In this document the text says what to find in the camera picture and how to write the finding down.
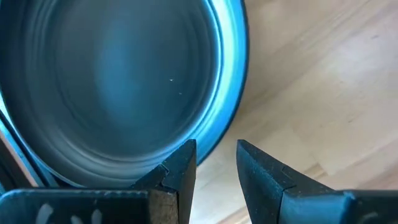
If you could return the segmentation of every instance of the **light wood surface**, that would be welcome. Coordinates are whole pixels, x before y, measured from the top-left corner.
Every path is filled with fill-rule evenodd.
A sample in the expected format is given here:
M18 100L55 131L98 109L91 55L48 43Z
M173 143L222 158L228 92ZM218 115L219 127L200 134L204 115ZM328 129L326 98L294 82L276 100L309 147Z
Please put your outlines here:
M398 1L246 7L246 89L226 136L198 168L191 222L250 223L237 139L336 189L398 189Z

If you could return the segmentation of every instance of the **wood grain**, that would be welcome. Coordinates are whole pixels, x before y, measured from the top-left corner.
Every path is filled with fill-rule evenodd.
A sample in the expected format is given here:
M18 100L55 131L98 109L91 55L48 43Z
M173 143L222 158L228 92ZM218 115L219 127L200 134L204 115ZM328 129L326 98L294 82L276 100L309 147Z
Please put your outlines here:
M398 1L246 0L251 54L230 129L198 168L192 223L250 223L246 139L330 187L398 189Z

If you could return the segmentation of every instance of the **wooden floor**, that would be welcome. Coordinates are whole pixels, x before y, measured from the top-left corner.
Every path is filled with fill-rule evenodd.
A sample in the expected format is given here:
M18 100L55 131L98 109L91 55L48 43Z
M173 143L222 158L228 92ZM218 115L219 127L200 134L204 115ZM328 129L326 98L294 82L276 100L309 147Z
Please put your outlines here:
M398 0L246 0L243 100L198 168L192 223L250 223L246 139L336 189L398 189Z

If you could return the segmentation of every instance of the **dark metal jaw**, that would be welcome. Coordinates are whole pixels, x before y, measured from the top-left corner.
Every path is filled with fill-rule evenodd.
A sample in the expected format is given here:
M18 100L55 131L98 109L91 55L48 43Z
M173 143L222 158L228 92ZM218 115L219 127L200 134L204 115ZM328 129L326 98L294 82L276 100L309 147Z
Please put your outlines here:
M398 222L396 190L333 190L244 140L236 161L253 223Z
M1 223L188 223L196 178L189 140L131 189L22 189L0 198Z

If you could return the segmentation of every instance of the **metal bowl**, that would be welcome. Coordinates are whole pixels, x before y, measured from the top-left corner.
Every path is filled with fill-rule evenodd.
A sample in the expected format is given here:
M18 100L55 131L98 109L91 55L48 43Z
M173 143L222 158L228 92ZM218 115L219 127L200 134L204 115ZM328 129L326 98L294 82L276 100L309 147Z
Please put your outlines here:
M240 0L2 0L0 34L12 124L73 185L131 185L187 139L201 162L246 78Z

